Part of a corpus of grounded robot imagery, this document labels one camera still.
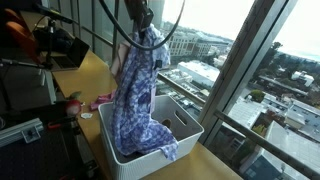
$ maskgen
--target office building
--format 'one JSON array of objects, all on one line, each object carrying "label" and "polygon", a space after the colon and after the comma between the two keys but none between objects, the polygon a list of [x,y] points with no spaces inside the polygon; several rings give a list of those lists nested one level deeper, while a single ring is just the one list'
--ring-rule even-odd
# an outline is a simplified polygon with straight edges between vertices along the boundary
[{"label": "office building", "polygon": [[201,32],[175,32],[168,41],[171,56],[209,56],[214,52],[225,51],[228,43],[214,37],[208,37]]},{"label": "office building", "polygon": [[220,70],[200,61],[180,62],[177,67],[180,71],[192,76],[199,84],[212,87],[219,76]]}]

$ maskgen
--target red object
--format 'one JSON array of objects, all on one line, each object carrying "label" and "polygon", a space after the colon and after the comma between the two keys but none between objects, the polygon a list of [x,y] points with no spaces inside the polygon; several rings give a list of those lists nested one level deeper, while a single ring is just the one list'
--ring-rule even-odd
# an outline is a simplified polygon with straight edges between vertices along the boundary
[{"label": "red object", "polygon": [[66,113],[68,116],[76,116],[81,111],[81,102],[73,99],[66,104]]}]

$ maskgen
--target wire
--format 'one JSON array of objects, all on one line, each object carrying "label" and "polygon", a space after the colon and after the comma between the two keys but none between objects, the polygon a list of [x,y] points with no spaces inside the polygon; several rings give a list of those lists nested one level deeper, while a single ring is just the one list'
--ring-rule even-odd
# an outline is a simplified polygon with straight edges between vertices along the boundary
[{"label": "wire", "polygon": [[109,19],[112,21],[113,25],[117,28],[117,30],[120,32],[120,34],[121,34],[130,44],[132,44],[134,47],[136,47],[136,48],[138,48],[138,49],[141,49],[141,50],[145,50],[145,51],[151,51],[151,50],[157,49],[157,48],[161,47],[162,45],[164,45],[164,44],[170,39],[170,37],[173,35],[174,31],[176,30],[176,28],[177,28],[178,25],[179,25],[180,18],[181,18],[183,9],[184,9],[184,4],[185,4],[185,0],[183,0],[183,4],[182,4],[181,10],[180,10],[180,14],[179,14],[179,16],[178,16],[178,19],[177,19],[175,25],[173,26],[171,32],[167,35],[167,37],[166,37],[162,42],[160,42],[159,44],[157,44],[157,45],[155,45],[155,46],[146,47],[146,46],[141,46],[140,44],[134,42],[134,41],[126,34],[126,32],[121,28],[121,26],[119,25],[118,21],[114,18],[114,16],[113,16],[112,13],[110,12],[110,10],[109,10],[108,6],[106,5],[106,3],[104,2],[104,0],[99,0],[99,1],[100,1],[100,4],[101,4],[103,10],[107,13]]},{"label": "wire", "polygon": [[0,129],[3,129],[6,126],[6,121],[0,117]]}]

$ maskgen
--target fabric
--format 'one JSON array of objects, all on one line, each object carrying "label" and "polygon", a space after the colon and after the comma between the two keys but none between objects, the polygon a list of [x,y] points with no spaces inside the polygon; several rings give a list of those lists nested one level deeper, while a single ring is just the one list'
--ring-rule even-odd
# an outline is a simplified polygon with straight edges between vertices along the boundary
[{"label": "fabric", "polygon": [[[150,25],[143,39],[138,33],[133,35],[135,42],[143,46],[154,46],[164,38]],[[131,47],[121,73],[120,84],[114,97],[111,121],[112,135],[117,149],[123,155],[134,152],[148,154],[161,149],[167,159],[176,160],[178,142],[171,131],[151,118],[151,100],[155,93],[155,81],[159,68],[154,68],[156,60],[162,65],[170,63],[167,45],[143,51]]]}]

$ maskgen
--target laundry basket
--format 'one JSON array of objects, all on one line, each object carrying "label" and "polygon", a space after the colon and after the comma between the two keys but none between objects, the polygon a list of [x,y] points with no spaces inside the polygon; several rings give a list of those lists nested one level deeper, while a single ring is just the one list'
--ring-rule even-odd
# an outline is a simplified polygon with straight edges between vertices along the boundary
[{"label": "laundry basket", "polygon": [[[123,156],[114,144],[110,128],[112,103],[99,106],[101,136],[112,176],[116,180],[140,179],[170,163],[161,150],[146,155]],[[203,128],[170,96],[156,96],[152,118],[160,123],[171,120],[171,131],[178,140],[177,159],[187,155],[203,133]]]}]

